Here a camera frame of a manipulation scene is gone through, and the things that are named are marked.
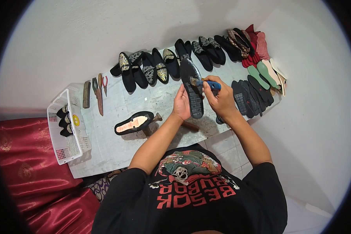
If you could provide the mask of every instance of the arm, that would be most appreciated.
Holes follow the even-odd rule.
[[[221,81],[218,76],[207,76],[205,80],[220,83],[221,90],[217,96],[214,96],[207,82],[203,82],[204,93],[212,109],[225,120],[237,135],[252,166],[257,166],[263,162],[273,163],[264,141],[236,109],[233,89]]]
[[[149,175],[167,151],[183,121],[190,116],[189,98],[182,84],[174,98],[172,113],[165,123],[139,147],[128,168],[140,168]]]

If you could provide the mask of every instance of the hand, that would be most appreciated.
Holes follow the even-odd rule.
[[[183,84],[181,84],[174,98],[173,114],[182,119],[182,121],[191,117],[189,96]]]
[[[212,110],[216,112],[224,120],[230,116],[235,116],[240,112],[235,107],[235,101],[233,97],[233,89],[221,81],[218,76],[207,76],[205,81],[214,81],[221,85],[221,90],[217,96],[214,96],[211,87],[207,82],[203,82],[204,94],[206,95],[209,105],[211,105]]]

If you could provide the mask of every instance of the black t-shirt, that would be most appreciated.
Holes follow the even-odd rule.
[[[261,163],[240,180],[213,153],[183,147],[166,152],[150,175],[131,168],[115,177],[92,233],[282,233],[286,224],[273,164]]]

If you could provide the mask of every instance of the green insole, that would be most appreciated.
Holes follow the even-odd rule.
[[[263,88],[265,88],[266,90],[268,90],[269,88],[270,88],[270,86],[268,85],[268,83],[267,82],[265,82],[265,81],[263,81],[263,79],[260,77],[260,73],[259,73],[259,71],[254,67],[254,66],[249,66],[248,68],[247,68],[247,70],[248,70],[248,73],[251,75],[251,76],[253,76],[258,82],[259,82],[259,84],[263,87]]]
[[[272,87],[274,87],[278,90],[280,89],[280,87],[277,85],[276,81],[273,80],[273,78],[269,75],[268,68],[262,61],[257,63],[257,70],[270,83],[270,85]]]

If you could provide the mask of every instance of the table surface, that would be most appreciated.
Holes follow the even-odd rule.
[[[199,68],[202,77],[208,75],[219,76],[228,85],[231,85],[233,80],[247,80],[248,70],[241,63],[232,62],[227,55],[225,65],[214,64],[215,67],[211,72],[203,68],[193,53],[191,58],[197,68]],[[114,133],[115,125],[139,111],[150,111],[155,115],[158,112],[162,116],[163,121],[149,125],[151,131],[154,132],[170,115],[173,109],[173,99],[182,84],[181,80],[176,81],[169,76],[167,84],[157,81],[155,86],[149,85],[146,89],[141,89],[137,85],[136,90],[129,94],[122,83],[121,76],[113,77],[110,72],[106,72],[103,75],[108,77],[107,97],[105,97],[103,92],[104,116],[99,114],[97,100],[91,90],[90,108],[82,108],[81,112],[92,150],[81,157],[83,160],[79,159],[81,161],[74,160],[69,162],[70,171],[74,178],[97,175],[129,166],[135,152],[147,138],[142,131],[118,136]],[[78,96],[80,97],[80,102],[82,102],[83,91],[80,90],[79,92]],[[277,93],[273,98],[274,103],[265,112],[280,102],[281,97]],[[215,122],[216,114],[211,109],[206,98],[203,100],[203,104],[203,117],[187,120],[199,126],[200,130],[195,133],[180,127],[169,149],[189,146],[230,129],[227,124],[219,125]]]

